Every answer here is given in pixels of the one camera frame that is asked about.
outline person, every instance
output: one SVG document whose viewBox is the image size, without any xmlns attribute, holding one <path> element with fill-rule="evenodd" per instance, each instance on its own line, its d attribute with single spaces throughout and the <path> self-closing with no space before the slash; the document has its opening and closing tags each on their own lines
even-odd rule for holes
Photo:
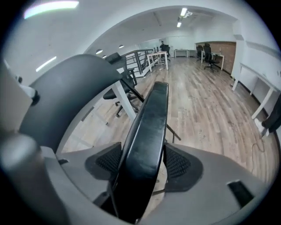
<svg viewBox="0 0 281 225">
<path fill-rule="evenodd" d="M 268 136 L 269 133 L 276 131 L 281 125 L 281 94 L 273 108 L 271 115 L 263 122 L 255 118 L 255 124 L 259 129 L 262 137 Z"/>
<path fill-rule="evenodd" d="M 161 41 L 161 45 L 160 45 L 160 49 L 161 49 L 161 51 L 163 51 L 163 48 L 164 48 L 164 46 L 165 46 L 165 44 L 164 44 L 164 41 Z"/>
</svg>

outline black office chair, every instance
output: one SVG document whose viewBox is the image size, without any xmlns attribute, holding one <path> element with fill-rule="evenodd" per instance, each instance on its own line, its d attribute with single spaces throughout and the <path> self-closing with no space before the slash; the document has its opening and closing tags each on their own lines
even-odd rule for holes
<svg viewBox="0 0 281 225">
<path fill-rule="evenodd" d="M 198 58 L 196 61 L 199 61 L 199 60 L 201 60 L 203 46 L 202 45 L 198 45 L 196 47 L 196 50 L 197 50 L 197 58 Z"/>
<path fill-rule="evenodd" d="M 214 64 L 219 63 L 218 60 L 212 59 L 212 51 L 209 43 L 205 43 L 204 45 L 204 51 L 205 51 L 205 62 L 209 63 L 209 65 L 205 66 L 204 69 L 210 68 L 212 72 L 214 72 Z"/>
<path fill-rule="evenodd" d="M 162 47 L 162 51 L 166 51 L 166 52 L 167 52 L 167 60 L 171 61 L 171 60 L 169 59 L 169 57 L 170 57 L 170 47 L 169 47 L 167 44 L 165 44 L 165 46 Z"/>
<path fill-rule="evenodd" d="M 121 73 L 123 79 L 127 80 L 132 87 L 137 85 L 137 79 L 135 77 L 134 68 L 127 68 L 127 61 L 126 56 L 120 56 L 117 52 L 113 53 L 112 55 L 108 56 L 106 59 L 111 65 L 113 65 L 116 69 L 124 68 L 124 72 Z M 129 99 L 131 106 L 134 108 L 134 111 L 138 113 L 138 108 L 132 103 L 132 100 L 136 99 L 136 96 L 131 96 L 129 88 L 121 81 L 122 87 L 124 88 L 125 93 Z M 104 99 L 115 99 L 116 95 L 114 94 L 113 90 L 110 89 L 104 96 Z M 117 117 L 120 117 L 119 113 L 123 109 L 122 106 L 119 107 L 118 112 L 116 113 Z"/>
</svg>

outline chair leg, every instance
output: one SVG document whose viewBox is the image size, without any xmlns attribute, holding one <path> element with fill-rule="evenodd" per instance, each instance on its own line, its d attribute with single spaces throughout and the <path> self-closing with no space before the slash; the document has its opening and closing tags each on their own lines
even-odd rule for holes
<svg viewBox="0 0 281 225">
<path fill-rule="evenodd" d="M 136 98 L 137 98 L 136 96 L 130 96 L 128 99 L 129 99 L 129 101 L 131 101 L 131 100 L 134 100 Z"/>
<path fill-rule="evenodd" d="M 136 112 L 138 113 L 138 112 L 139 112 L 139 109 L 138 109 L 133 103 L 130 102 L 130 104 L 131 104 L 131 106 L 135 109 L 135 110 L 134 110 L 135 113 L 136 113 Z"/>
<path fill-rule="evenodd" d="M 122 109 L 123 109 L 123 106 L 120 106 L 119 109 L 118 109 L 118 112 L 116 113 L 116 117 L 118 117 L 118 118 L 120 117 L 119 113 Z"/>
</svg>

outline armrest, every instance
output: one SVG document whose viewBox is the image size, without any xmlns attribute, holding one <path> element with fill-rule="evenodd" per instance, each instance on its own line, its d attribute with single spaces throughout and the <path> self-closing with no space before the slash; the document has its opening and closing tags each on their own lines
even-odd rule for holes
<svg viewBox="0 0 281 225">
<path fill-rule="evenodd" d="M 137 85 L 137 79 L 136 79 L 136 76 L 135 76 L 135 72 L 133 71 L 135 68 L 129 68 L 128 71 L 130 74 L 132 74 L 133 76 L 133 81 L 135 83 L 135 86 Z"/>
<path fill-rule="evenodd" d="M 134 223 L 142 217 L 153 192 L 163 152 L 167 113 L 168 84 L 155 82 L 124 143 L 114 186 L 119 218 L 127 222 Z"/>
</svg>

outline chair headrest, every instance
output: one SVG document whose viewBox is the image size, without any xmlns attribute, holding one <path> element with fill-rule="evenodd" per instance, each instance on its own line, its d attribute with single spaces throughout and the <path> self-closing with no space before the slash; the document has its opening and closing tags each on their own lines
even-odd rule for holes
<svg viewBox="0 0 281 225">
<path fill-rule="evenodd" d="M 106 61 L 108 61 L 110 64 L 113 64 L 114 62 L 121 59 L 121 56 L 118 54 L 118 52 L 113 53 L 105 58 Z"/>
</svg>

